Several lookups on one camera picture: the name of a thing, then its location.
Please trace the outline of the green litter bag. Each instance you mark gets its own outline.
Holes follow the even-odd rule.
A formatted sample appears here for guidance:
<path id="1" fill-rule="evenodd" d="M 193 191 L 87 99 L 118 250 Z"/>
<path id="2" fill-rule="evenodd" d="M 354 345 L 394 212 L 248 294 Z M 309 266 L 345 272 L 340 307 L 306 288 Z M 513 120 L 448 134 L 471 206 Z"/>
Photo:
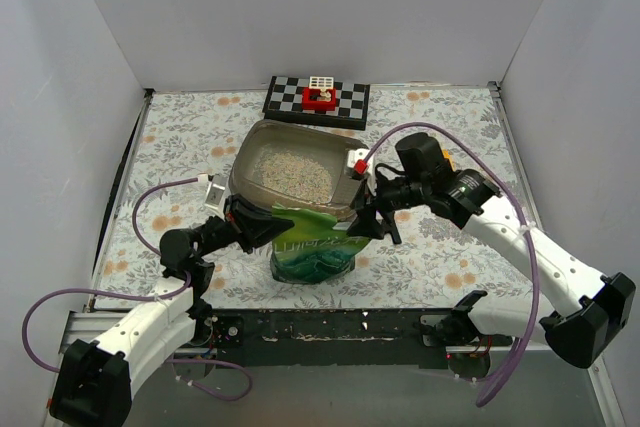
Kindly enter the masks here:
<path id="1" fill-rule="evenodd" d="M 327 213 L 276 204 L 272 214 L 294 223 L 271 243 L 270 268 L 278 282 L 313 285 L 339 278 L 355 268 L 356 255 L 370 243 L 348 236 Z"/>

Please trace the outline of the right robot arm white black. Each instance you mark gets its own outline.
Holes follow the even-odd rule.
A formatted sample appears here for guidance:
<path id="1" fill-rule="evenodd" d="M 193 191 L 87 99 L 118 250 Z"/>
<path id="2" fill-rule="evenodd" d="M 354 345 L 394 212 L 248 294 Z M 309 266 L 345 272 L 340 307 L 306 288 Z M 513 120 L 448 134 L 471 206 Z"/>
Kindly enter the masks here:
<path id="1" fill-rule="evenodd" d="M 401 169 L 384 175 L 367 149 L 352 150 L 346 170 L 359 180 L 351 203 L 351 237 L 401 241 L 395 214 L 426 206 L 498 252 L 532 284 L 523 305 L 504 305 L 484 290 L 460 300 L 424 335 L 434 344 L 462 346 L 483 337 L 529 338 L 565 362 L 586 369 L 626 326 L 636 291 L 625 274 L 607 276 L 577 260 L 540 229 L 521 222 L 506 190 L 473 169 L 456 170 L 438 141 L 411 134 L 395 145 Z"/>

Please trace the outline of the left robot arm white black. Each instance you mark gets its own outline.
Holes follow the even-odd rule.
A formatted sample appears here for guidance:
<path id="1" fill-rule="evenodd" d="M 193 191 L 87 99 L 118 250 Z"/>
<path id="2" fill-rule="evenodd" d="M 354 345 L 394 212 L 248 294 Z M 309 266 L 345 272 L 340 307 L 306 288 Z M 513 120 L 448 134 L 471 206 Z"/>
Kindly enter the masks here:
<path id="1" fill-rule="evenodd" d="M 293 227 L 240 195 L 220 217 L 172 229 L 159 243 L 164 270 L 150 293 L 95 339 L 65 351 L 49 413 L 69 426 L 121 426 L 135 394 L 179 347 L 205 345 L 213 333 L 211 306 L 203 300 L 214 271 L 205 257 L 232 244 L 246 253 Z"/>

